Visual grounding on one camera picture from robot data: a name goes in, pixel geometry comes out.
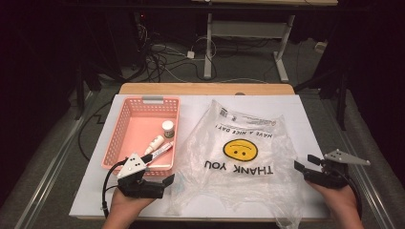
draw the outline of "desk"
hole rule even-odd
[[[300,162],[304,162],[307,153],[321,156],[319,146],[309,125],[307,115],[298,95],[293,94],[289,85],[271,84],[124,84],[116,95],[104,128],[99,137],[87,171],[75,197],[70,216],[80,219],[104,219],[101,206],[101,187],[107,174],[101,168],[101,160],[105,154],[108,140],[119,113],[121,101],[128,94],[180,94],[181,114],[179,117],[177,144],[181,145],[186,136],[198,123],[208,108],[211,100],[229,109],[237,110],[247,104],[251,115],[276,116],[283,115],[294,148]],[[117,184],[111,177],[108,186]],[[304,207],[303,220],[328,219],[329,211],[322,197],[308,185],[303,188]],[[112,192],[107,192],[106,199],[111,203]],[[166,209],[170,200],[170,186],[164,197],[153,202],[139,215],[140,219],[149,220],[209,220],[209,221],[274,221],[265,206],[255,203],[242,204],[235,211],[224,209],[218,199],[197,196],[184,209],[180,216],[168,216]]]
[[[310,6],[336,6],[337,0],[212,0],[213,3],[230,3],[230,4],[250,4],[250,5],[310,5]],[[285,23],[265,23],[265,22],[242,22],[242,21],[220,21],[213,20],[212,13],[208,14],[207,18],[207,33],[206,33],[206,55],[204,63],[204,78],[211,78],[212,51],[211,43],[212,36],[238,36],[238,37],[259,37],[259,38],[281,38],[281,45],[278,52],[273,53],[275,65],[279,73],[280,79],[284,83],[288,83],[286,68],[283,64],[283,54],[286,49],[289,34],[292,29],[295,15],[290,15]]]

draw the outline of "pink plastic basket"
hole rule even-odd
[[[149,170],[145,173],[149,177],[171,175],[176,152],[179,107],[180,99],[178,97],[126,97],[101,166],[105,169],[111,169],[117,162],[129,157],[132,153],[144,156],[149,143],[157,135],[164,136],[161,127],[163,121],[171,120],[175,124],[175,135],[170,139],[166,138],[163,144],[170,141],[174,141],[175,144],[171,150],[150,163]]]

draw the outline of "gray floor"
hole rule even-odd
[[[254,46],[258,40],[250,41]],[[189,49],[177,44],[166,44],[172,49],[167,52],[186,53]],[[283,57],[289,83],[295,86],[311,78],[321,54],[315,52],[315,42],[308,40],[302,44],[288,44]],[[276,51],[279,42],[270,40],[264,47],[240,46],[221,48],[214,57],[217,76],[214,82],[223,83],[281,83],[272,51]],[[165,55],[171,61],[180,56]],[[202,61],[192,61],[197,65],[199,76],[203,75]],[[176,64],[166,67],[160,76],[161,82],[202,82],[195,73],[193,65]],[[125,75],[131,68],[124,67]],[[144,74],[134,82],[146,79]],[[119,89],[119,84],[107,76],[101,76],[102,90],[87,93],[87,106],[84,116],[75,120],[77,107],[75,95],[72,95],[72,108],[49,132],[32,158],[25,173],[16,184],[14,191],[0,211],[0,228],[14,228],[17,223],[22,228],[100,228],[102,220],[82,220],[69,217],[81,179],[87,168],[87,160],[80,153],[77,130],[97,109],[110,101]],[[303,101],[309,122],[315,133],[321,150],[326,153],[336,148],[369,159],[373,166],[363,168],[352,166],[351,172],[359,183],[363,200],[363,222],[366,228],[401,228],[405,223],[402,207],[405,206],[405,194],[389,164],[378,150],[367,125],[357,112],[355,103],[348,92],[345,115],[347,131],[339,130],[333,116],[336,101],[321,100],[317,90],[303,90],[298,93]],[[104,120],[109,106],[97,112]],[[80,137],[81,147],[86,156],[91,156],[96,146],[102,124],[97,118],[91,118]],[[141,222],[138,228],[277,228],[274,223],[185,223],[185,222]],[[302,222],[300,228],[333,228],[333,223]]]

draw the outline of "white desk frame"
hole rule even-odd
[[[260,23],[260,22],[240,22],[240,21],[213,21],[212,13],[208,14],[207,20],[207,42],[206,56],[204,63],[205,79],[211,78],[212,72],[212,36],[238,36],[238,37],[258,37],[258,38],[281,38],[280,50],[273,53],[274,61],[280,79],[283,83],[288,83],[286,68],[283,64],[283,53],[286,49],[289,33],[295,16],[291,15],[287,23]]]
[[[335,6],[336,0],[212,0],[218,3],[250,3],[250,4],[278,4],[278,5],[312,5],[312,6]],[[288,83],[286,68],[283,64],[283,54],[286,49],[289,34],[292,29],[295,15],[290,15],[286,23],[262,23],[262,22],[241,22],[241,21],[215,21],[212,20],[212,13],[208,14],[207,19],[207,42],[206,56],[204,63],[205,79],[212,77],[212,36],[237,36],[237,37],[258,37],[258,38],[281,38],[280,49],[273,53],[275,65],[277,67],[280,80]]]

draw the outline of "white cable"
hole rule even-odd
[[[176,51],[176,52],[168,52],[168,54],[179,54],[179,55],[185,56],[185,54],[183,54],[182,52],[180,52],[180,51],[178,51],[178,50],[176,50],[176,49],[174,49],[174,48],[171,48],[171,47],[169,47],[169,46],[165,46],[165,45],[153,45],[152,48],[153,48],[154,46],[164,47],[164,48],[166,48],[166,49]]]
[[[197,40],[194,42],[194,44],[197,44],[197,42],[199,42],[199,41],[201,41],[201,40],[203,40],[203,39],[210,41],[210,42],[214,45],[214,53],[212,54],[211,58],[214,57],[215,54],[217,53],[217,46],[215,45],[215,43],[214,43],[213,40],[208,39],[208,38],[206,38],[206,37],[200,37],[199,39],[197,39]]]
[[[153,62],[153,63],[156,64],[156,62],[153,61],[153,60],[151,60],[151,59],[147,59],[146,61]],[[163,65],[160,65],[160,64],[158,64],[158,65],[159,65],[160,67],[163,67],[168,73],[170,73],[175,79],[179,80],[180,82],[183,82],[183,83],[191,83],[191,82],[188,82],[188,81],[185,81],[185,80],[182,80],[182,79],[177,78],[174,74],[172,74],[172,72],[170,72],[168,69],[166,69],[166,67],[164,67]]]

